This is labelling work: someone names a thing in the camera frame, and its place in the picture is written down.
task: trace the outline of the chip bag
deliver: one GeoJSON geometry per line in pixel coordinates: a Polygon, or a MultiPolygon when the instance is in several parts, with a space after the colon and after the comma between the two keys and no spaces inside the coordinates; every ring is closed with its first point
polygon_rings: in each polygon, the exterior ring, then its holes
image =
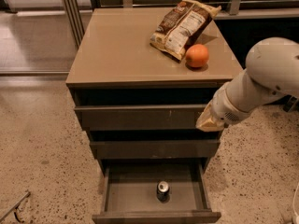
{"type": "Polygon", "coordinates": [[[220,11],[221,6],[212,7],[194,0],[182,0],[164,16],[150,43],[181,60],[186,52],[186,44],[192,45],[220,11]]]}

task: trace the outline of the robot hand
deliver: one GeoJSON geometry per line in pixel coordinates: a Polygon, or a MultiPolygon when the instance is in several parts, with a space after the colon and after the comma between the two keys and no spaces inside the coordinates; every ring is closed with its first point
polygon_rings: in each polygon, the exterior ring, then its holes
{"type": "Polygon", "coordinates": [[[286,95],[299,98],[299,44],[267,38],[249,51],[246,69],[225,83],[199,117],[196,127],[205,132],[237,124],[260,106],[286,95]]]}

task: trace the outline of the can lid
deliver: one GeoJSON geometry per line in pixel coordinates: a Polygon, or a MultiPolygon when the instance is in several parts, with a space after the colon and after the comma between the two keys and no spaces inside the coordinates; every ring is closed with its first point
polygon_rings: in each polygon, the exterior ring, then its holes
{"type": "Polygon", "coordinates": [[[158,184],[158,190],[160,192],[168,192],[169,191],[169,185],[168,185],[168,183],[165,182],[165,181],[159,182],[159,184],[158,184]]]}

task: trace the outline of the cabinet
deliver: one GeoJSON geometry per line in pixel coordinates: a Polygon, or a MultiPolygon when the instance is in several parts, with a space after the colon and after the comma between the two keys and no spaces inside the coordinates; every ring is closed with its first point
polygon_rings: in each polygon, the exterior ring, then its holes
{"type": "Polygon", "coordinates": [[[75,113],[105,175],[95,223],[213,223],[204,171],[221,132],[195,122],[241,66],[213,21],[197,42],[206,67],[191,70],[150,45],[169,8],[102,8],[93,13],[66,81],[75,113]],[[157,185],[170,189],[167,202],[157,185]]]}

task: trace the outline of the speckled floor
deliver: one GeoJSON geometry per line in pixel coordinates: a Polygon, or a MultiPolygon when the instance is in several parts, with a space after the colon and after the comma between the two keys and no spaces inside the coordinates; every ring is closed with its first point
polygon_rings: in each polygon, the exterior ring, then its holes
{"type": "MultiPolygon", "coordinates": [[[[7,21],[7,16],[14,15],[0,13],[0,21],[7,21]]],[[[18,51],[4,53],[6,39],[13,37],[2,34],[0,57],[8,61],[18,51]]],[[[69,55],[60,57],[57,51],[55,61],[62,66],[56,68],[69,67],[76,53],[71,41],[66,44],[69,55]]],[[[1,67],[7,67],[1,61],[1,67]]],[[[92,214],[99,213],[102,202],[103,177],[73,107],[63,77],[0,77],[0,216],[30,190],[31,196],[20,206],[25,223],[93,223],[92,214]]],[[[279,105],[260,107],[224,131],[205,173],[211,207],[222,213],[218,224],[277,224],[291,219],[299,181],[298,138],[299,113],[285,113],[279,105]]],[[[295,208],[298,212],[299,194],[295,208]]],[[[10,214],[3,223],[17,221],[10,214]]]]}

